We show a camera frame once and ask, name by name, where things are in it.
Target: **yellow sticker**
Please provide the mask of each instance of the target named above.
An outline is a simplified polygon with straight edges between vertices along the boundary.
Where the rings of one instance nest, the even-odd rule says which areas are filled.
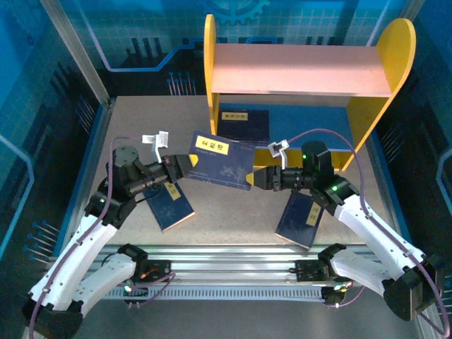
[[[210,150],[212,152],[224,155],[227,155],[227,152],[229,151],[229,144],[205,138],[203,136],[198,136],[196,138],[195,146],[197,148],[200,148],[201,150]]]
[[[246,112],[221,112],[222,120],[240,120],[248,121],[248,113]]]
[[[311,210],[309,211],[308,219],[306,220],[306,224],[309,226],[315,226],[317,223],[317,219],[319,218],[321,208],[316,203],[312,203]]]
[[[179,193],[179,190],[175,185],[171,184],[170,182],[165,182],[163,184],[165,185],[165,188],[170,194],[172,200],[176,200],[181,197],[181,194]]]

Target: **dark blue book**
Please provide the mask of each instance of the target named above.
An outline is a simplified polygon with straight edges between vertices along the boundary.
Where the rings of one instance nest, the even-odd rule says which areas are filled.
[[[267,146],[270,143],[268,111],[221,109],[217,135],[242,143]]]
[[[195,214],[177,183],[165,182],[158,189],[148,189],[144,196],[163,232]]]
[[[323,208],[312,197],[292,191],[275,234],[306,249],[314,243]]]
[[[253,172],[254,149],[253,145],[194,131],[189,153],[198,156],[198,163],[185,177],[249,191],[246,175]]]

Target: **wooden shelf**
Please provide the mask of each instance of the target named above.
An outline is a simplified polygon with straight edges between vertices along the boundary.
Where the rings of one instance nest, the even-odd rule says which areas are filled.
[[[390,97],[375,47],[216,44],[213,93]]]
[[[343,108],[334,107],[323,107],[318,112],[301,109],[296,114],[281,108],[281,114],[270,114],[270,141],[280,141],[291,132],[299,133],[300,127],[303,131],[328,128],[341,130],[359,151],[407,79],[415,50],[415,28],[404,18],[390,23],[375,47],[306,46],[218,44],[215,18],[208,14],[204,27],[204,74],[210,130],[217,133],[222,94],[312,95],[319,100],[347,97],[347,118]],[[353,160],[352,152],[336,140],[315,137],[326,140],[334,168],[346,170]],[[288,150],[287,156],[289,166],[301,165],[300,150]],[[256,150],[255,166],[277,165],[278,161],[268,150]]]

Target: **speckled tabletop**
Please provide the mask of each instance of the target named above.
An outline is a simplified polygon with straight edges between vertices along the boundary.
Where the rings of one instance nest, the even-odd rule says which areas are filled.
[[[140,136],[169,132],[169,147],[164,154],[187,153],[193,130],[209,131],[205,96],[118,97],[109,124],[92,192],[106,177],[109,141],[115,136]],[[151,162],[149,145],[120,141],[117,145],[133,145],[143,163]],[[366,179],[365,197],[384,219],[386,213],[365,148],[359,152]],[[355,163],[342,173],[359,186]],[[279,219],[290,191],[250,191],[231,189],[205,182],[182,179],[180,187],[196,214],[162,233],[147,203],[140,203],[130,214],[110,244],[286,244],[275,236]],[[363,241],[344,224],[324,213],[315,244],[362,244]]]

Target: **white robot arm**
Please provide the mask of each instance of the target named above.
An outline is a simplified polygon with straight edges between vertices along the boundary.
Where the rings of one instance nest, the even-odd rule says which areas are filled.
[[[112,171],[111,177],[91,196],[85,216],[54,265],[24,297],[22,313],[30,329],[48,339],[72,338],[90,309],[125,280],[149,283],[170,272],[166,262],[149,261],[146,252],[127,244],[106,265],[81,281],[102,247],[136,207],[135,196],[164,182],[178,181],[197,162],[193,155],[160,157],[157,149],[167,146],[167,133],[143,136],[143,142],[154,145],[152,153],[157,161],[143,165],[132,147],[112,152],[107,170]]]
[[[346,246],[334,244],[319,254],[324,264],[319,268],[326,266],[330,276],[349,278],[375,291],[406,321],[433,304],[437,299],[436,291],[417,263],[441,294],[444,262],[436,255],[427,258],[420,249],[405,241],[371,209],[348,180],[334,174],[331,154],[324,143],[309,141],[302,146],[303,167],[287,167],[287,157],[283,154],[287,147],[287,141],[270,144],[271,155],[281,156],[283,166],[264,167],[249,174],[248,182],[274,191],[309,189],[314,201],[359,235],[381,262],[362,258]],[[300,264],[292,270],[301,273],[305,268]]]

